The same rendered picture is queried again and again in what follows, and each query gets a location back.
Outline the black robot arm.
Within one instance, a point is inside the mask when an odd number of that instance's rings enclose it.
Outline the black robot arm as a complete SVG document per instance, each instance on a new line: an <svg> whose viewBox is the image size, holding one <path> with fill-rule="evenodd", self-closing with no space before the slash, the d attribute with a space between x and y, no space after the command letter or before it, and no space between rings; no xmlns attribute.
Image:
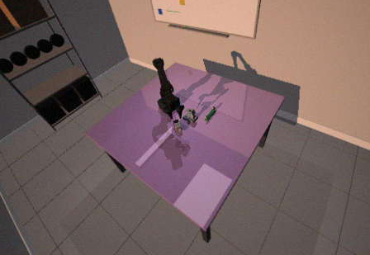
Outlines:
<svg viewBox="0 0 370 255"><path fill-rule="evenodd" d="M161 84L160 96L163 98L162 102L173 102L175 96L172 94L174 92L173 85L170 84L170 81L167 79L164 72L164 60L161 58L154 59L153 66L157 69L159 75L159 81ZM172 90L171 90L172 89ZM167 104L164 108L165 112L170 112L174 108L173 104Z"/></svg>

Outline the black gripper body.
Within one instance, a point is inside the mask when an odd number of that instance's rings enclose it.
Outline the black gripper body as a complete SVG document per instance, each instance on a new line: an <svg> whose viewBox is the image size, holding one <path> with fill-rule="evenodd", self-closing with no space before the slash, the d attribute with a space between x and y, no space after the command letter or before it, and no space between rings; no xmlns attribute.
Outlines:
<svg viewBox="0 0 370 255"><path fill-rule="evenodd" d="M173 106L174 106L174 109L172 109L172 110L176 110L176 111L181 111L182 109L184 109L184 105L180 105L180 106L177 106L176 104L175 104L175 100L173 101L173 102L166 102L166 104L170 104L170 103L172 103L173 104Z"/></svg>

